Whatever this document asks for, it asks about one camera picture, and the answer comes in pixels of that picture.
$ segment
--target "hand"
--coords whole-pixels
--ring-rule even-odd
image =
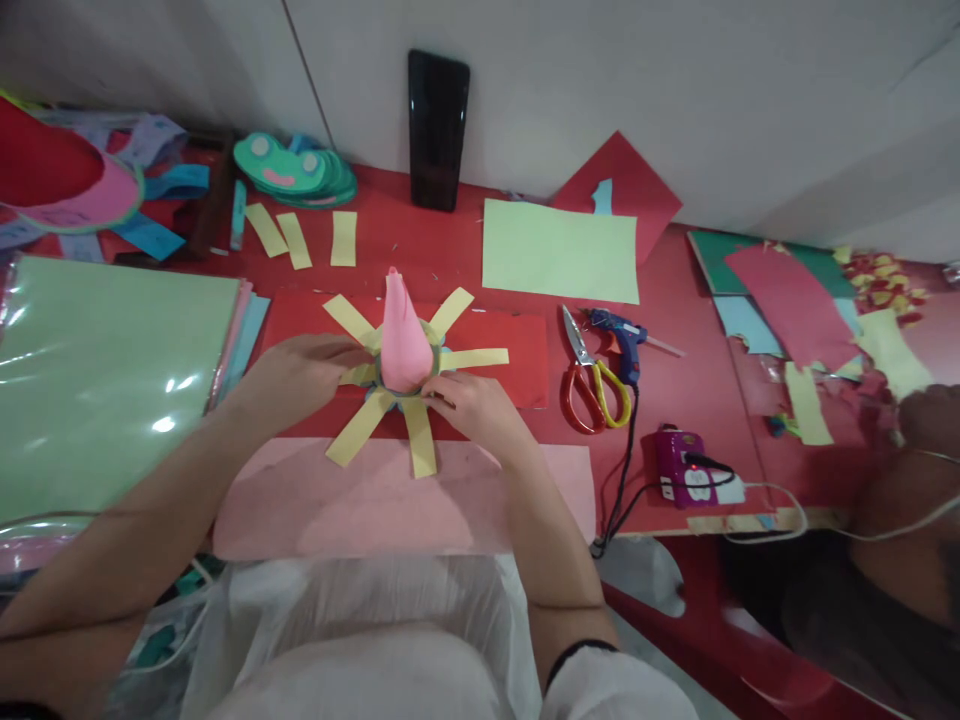
[[[266,442],[326,405],[344,372],[373,358],[340,335],[300,335],[267,350],[214,416]]]
[[[421,395],[427,407],[501,465],[515,465],[537,451],[537,441],[496,380],[445,372],[430,378]]]
[[[931,385],[900,403],[907,446],[960,457],[960,385]]]

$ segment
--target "scissors blade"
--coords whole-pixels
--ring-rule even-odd
[[[573,320],[573,315],[570,314],[570,310],[567,309],[566,305],[563,305],[563,326],[567,331],[567,337],[570,340],[570,345],[573,347],[573,354],[577,357],[577,362],[581,365],[593,365],[593,358],[590,357],[590,353],[587,352],[587,345],[583,341],[583,335],[580,334],[580,328],[577,327],[577,323]]]

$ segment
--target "green frog cutout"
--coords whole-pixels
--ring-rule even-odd
[[[266,133],[253,133],[233,146],[233,159],[257,190],[285,205],[331,208],[357,195],[357,178],[332,150],[304,135],[290,147]]]

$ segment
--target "pink paper cone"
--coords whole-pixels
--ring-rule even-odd
[[[388,390],[411,393],[433,370],[433,350],[413,309],[407,286],[396,268],[387,275],[387,301],[383,310],[383,343],[380,375]]]

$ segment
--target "white wall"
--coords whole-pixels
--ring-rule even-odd
[[[465,181],[548,196],[620,129],[679,220],[960,257],[956,2],[288,1],[357,161],[407,169],[416,46],[472,68]],[[323,137],[279,0],[8,0],[0,84]]]

